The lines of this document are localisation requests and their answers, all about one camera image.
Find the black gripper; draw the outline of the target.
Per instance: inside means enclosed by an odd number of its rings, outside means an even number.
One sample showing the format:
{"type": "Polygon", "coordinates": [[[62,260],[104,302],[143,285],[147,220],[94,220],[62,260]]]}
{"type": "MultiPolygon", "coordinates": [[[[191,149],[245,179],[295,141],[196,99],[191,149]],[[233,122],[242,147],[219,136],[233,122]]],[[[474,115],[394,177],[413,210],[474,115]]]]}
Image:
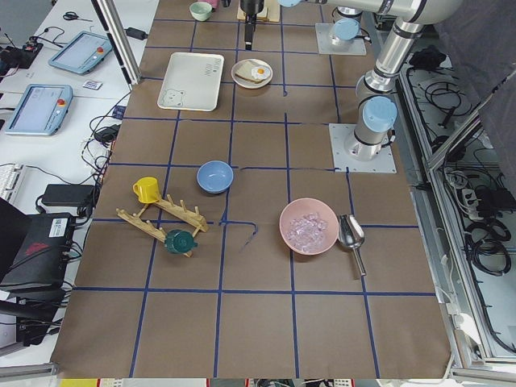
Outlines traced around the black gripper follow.
{"type": "Polygon", "coordinates": [[[264,9],[264,0],[240,0],[239,7],[245,13],[245,49],[252,50],[253,36],[256,29],[256,15],[264,9]]]}

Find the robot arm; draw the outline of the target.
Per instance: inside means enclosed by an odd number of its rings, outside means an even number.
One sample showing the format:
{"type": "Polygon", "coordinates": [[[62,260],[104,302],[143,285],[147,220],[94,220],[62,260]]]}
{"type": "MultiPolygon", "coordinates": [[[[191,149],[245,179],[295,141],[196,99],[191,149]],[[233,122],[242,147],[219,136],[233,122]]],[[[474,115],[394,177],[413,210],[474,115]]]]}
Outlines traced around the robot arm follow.
{"type": "Polygon", "coordinates": [[[331,5],[393,15],[396,20],[372,70],[359,79],[359,119],[354,131],[343,142],[344,150],[358,161],[377,156],[387,131],[393,127],[397,107],[386,94],[393,90],[399,70],[414,41],[426,25],[440,23],[458,10],[461,1],[357,0],[331,1],[331,5]]]}
{"type": "Polygon", "coordinates": [[[356,8],[336,6],[331,12],[333,26],[330,37],[332,43],[351,43],[354,40],[371,43],[372,38],[369,32],[361,26],[362,14],[363,11],[356,8]]]}

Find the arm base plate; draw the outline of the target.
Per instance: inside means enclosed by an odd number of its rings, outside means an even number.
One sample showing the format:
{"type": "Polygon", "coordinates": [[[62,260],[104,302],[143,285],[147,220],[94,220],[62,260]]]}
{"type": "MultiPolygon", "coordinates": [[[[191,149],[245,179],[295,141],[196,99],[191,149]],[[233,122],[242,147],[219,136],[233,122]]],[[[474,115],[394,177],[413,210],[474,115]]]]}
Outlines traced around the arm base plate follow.
{"type": "Polygon", "coordinates": [[[334,169],[342,173],[396,173],[387,139],[376,145],[362,144],[355,137],[355,126],[350,123],[329,125],[334,169]]]}
{"type": "Polygon", "coordinates": [[[316,23],[315,32],[318,42],[318,53],[341,56],[365,56],[365,43],[361,38],[339,40],[331,34],[332,24],[316,23]]]}

